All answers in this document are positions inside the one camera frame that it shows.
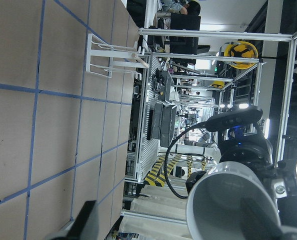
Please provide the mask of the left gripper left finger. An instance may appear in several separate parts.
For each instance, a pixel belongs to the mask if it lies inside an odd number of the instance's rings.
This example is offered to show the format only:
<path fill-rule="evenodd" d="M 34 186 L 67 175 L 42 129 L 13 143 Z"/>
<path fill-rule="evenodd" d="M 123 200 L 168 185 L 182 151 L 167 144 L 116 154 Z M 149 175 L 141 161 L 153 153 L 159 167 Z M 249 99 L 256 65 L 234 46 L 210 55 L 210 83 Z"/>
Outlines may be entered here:
<path fill-rule="evenodd" d="M 96 240 L 99 236 L 99 215 L 96 200 L 86 201 L 69 229 L 48 234 L 45 240 Z"/>

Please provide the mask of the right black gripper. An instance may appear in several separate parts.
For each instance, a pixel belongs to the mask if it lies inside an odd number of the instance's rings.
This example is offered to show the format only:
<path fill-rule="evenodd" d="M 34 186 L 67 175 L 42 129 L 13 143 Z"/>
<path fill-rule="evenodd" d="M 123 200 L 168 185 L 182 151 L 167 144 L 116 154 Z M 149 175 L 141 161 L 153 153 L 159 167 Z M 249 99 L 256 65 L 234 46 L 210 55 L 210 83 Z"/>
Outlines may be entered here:
<path fill-rule="evenodd" d="M 238 162 L 255 173 L 272 199 L 297 196 L 297 159 L 273 164 L 273 146 L 259 134 L 243 135 L 218 144 L 220 162 Z"/>

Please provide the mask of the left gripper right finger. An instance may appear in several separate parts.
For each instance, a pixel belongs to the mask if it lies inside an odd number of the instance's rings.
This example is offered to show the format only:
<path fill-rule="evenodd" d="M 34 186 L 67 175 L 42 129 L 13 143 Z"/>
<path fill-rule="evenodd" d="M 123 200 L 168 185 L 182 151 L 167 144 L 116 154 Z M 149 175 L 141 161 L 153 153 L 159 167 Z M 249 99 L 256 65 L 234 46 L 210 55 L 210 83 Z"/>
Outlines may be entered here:
<path fill-rule="evenodd" d="M 281 225 L 280 229 L 282 232 L 280 240 L 297 240 L 297 227 Z"/>

